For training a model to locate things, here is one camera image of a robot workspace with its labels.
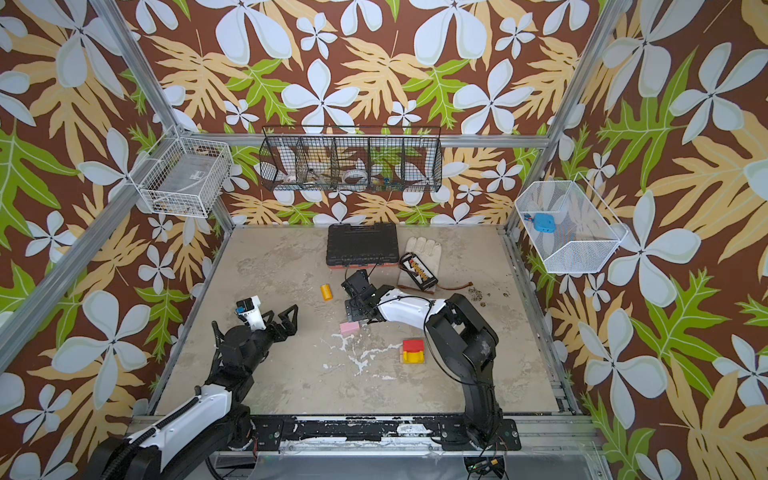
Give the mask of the pink block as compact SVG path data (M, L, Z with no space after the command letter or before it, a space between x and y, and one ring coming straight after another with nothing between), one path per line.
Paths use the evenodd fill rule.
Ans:
M340 334L342 336L351 335L360 330L360 323L358 321L348 321L339 325Z

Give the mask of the red rectangular block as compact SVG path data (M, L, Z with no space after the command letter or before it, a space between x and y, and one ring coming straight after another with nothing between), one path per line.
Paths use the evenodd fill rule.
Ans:
M402 344L403 351L408 353L423 352L425 344L423 339L406 339Z

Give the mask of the yellow arch block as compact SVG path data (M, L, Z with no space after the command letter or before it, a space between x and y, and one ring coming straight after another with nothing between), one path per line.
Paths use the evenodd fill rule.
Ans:
M423 351L404 351L402 354L402 360L404 364L418 365L425 362L425 356Z

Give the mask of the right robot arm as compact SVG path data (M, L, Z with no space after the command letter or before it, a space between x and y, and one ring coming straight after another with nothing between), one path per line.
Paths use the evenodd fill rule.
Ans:
M342 288L352 309L364 319L401 323L422 331L427 350L443 373L462 387L469 441L478 447L491 444L503 418L493 380L499 338L472 303L458 293L434 299L390 285L375 287L364 269L346 278Z

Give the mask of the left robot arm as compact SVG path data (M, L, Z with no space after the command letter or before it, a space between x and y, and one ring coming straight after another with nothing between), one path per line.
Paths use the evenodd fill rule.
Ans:
M85 469L86 479L183 479L197 465L227 448L245 450L255 441L250 408L243 404L254 385L253 373L273 344L298 330L299 307L279 314L255 311L240 302L241 325L222 332L212 324L215 351L206 381L194 395L146 428L97 447Z

